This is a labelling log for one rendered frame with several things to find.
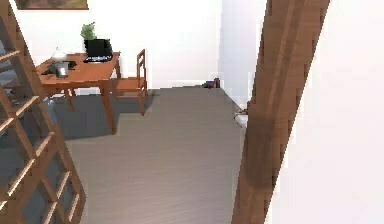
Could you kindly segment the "framed wall picture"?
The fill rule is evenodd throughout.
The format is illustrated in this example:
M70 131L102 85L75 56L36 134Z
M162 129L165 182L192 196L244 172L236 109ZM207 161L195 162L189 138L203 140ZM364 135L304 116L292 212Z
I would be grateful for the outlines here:
M87 0L15 0L19 10L87 10Z

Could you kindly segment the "black laptop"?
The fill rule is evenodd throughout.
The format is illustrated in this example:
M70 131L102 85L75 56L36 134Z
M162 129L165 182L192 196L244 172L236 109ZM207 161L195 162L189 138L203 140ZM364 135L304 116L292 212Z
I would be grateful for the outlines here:
M93 39L84 41L86 57L84 63L107 62L113 58L109 39Z

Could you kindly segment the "brown wooden shelf unit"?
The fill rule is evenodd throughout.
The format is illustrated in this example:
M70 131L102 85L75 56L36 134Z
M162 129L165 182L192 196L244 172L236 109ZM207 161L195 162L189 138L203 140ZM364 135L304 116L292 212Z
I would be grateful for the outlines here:
M0 224L80 224L85 202L10 0L0 0Z

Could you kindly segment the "small dark coloured objects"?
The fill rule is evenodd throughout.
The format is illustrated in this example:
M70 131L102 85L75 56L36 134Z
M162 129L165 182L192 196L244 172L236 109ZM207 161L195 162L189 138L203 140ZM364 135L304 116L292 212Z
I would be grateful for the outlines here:
M206 81L205 83L202 84L202 87L203 88L208 88L208 89L219 88L220 87L220 79L219 78L215 78L212 81Z

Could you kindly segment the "brown wooden door frame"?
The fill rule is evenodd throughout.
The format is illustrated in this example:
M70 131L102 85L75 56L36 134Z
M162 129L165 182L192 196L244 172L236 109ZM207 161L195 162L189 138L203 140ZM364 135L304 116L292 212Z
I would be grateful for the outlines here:
M230 224L264 224L331 0L268 0Z

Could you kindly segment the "green house plant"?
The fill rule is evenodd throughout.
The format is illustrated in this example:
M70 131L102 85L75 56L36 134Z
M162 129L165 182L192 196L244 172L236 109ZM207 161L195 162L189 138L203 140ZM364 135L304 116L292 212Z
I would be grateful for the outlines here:
M93 40L96 38L95 32L95 23L84 24L81 29L80 35L84 40Z

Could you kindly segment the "brown wooden chair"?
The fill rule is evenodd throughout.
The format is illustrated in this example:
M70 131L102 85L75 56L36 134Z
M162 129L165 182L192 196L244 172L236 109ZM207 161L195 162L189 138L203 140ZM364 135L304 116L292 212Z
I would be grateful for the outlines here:
M112 90L117 101L123 98L136 98L140 114L145 115L145 104L149 103L145 49L142 49L136 56L136 75L134 77L118 76L114 78Z

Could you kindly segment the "grey metal cup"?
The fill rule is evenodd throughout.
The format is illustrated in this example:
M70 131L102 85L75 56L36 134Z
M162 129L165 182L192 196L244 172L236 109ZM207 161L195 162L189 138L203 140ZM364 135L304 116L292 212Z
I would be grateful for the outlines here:
M65 78L68 76L68 71L69 71L69 63L68 62L56 63L55 68L56 68L56 77L57 78Z

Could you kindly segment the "brown wooden table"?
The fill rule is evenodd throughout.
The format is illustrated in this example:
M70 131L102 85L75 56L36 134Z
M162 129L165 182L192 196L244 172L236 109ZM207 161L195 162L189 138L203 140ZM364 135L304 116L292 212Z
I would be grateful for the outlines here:
M110 104L110 92L109 87L111 75L113 71L116 71L118 77L121 76L120 64L119 64L119 52L112 53L112 59L102 63L84 63L86 58L85 53L73 53L68 54L67 59L75 61L77 65L73 70L68 71L67 78L57 78L55 75L45 75L42 73L48 69L48 66L52 63L51 59L47 59L36 67L41 83L44 88L47 89L76 89L76 88L89 88L98 87L101 93L101 99L105 108L109 129L112 135L116 133L116 125L114 121L114 115Z

